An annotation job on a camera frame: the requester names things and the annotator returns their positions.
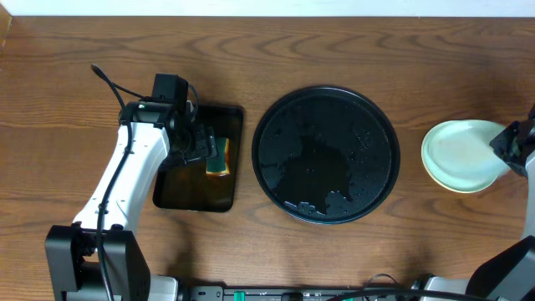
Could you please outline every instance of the white background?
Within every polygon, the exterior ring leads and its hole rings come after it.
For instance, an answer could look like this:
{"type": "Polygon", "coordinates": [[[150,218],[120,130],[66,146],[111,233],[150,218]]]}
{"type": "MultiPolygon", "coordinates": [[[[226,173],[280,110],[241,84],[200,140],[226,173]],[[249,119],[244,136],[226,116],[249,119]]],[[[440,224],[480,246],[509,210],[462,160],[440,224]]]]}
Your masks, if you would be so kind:
{"type": "Polygon", "coordinates": [[[535,0],[0,0],[13,15],[535,17],[535,0]]]}

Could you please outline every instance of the round tray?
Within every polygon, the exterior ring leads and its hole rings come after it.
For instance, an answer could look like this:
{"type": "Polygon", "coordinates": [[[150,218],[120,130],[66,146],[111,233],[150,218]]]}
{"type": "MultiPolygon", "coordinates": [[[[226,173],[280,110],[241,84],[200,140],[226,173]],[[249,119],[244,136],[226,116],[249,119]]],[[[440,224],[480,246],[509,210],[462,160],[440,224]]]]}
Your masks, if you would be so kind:
{"type": "Polygon", "coordinates": [[[307,222],[350,222],[394,187],[400,146],[385,114],[361,94],[332,86],[282,97],[260,120],[252,164],[264,192],[307,222]]]}

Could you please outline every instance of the sponge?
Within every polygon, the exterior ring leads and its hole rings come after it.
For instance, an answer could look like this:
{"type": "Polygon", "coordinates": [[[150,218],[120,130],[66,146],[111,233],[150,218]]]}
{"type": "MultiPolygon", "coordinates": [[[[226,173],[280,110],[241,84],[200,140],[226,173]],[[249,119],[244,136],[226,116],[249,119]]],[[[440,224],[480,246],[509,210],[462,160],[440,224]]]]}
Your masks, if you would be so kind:
{"type": "Polygon", "coordinates": [[[228,138],[216,138],[217,157],[206,161],[206,174],[225,176],[231,173],[228,168],[228,138]]]}

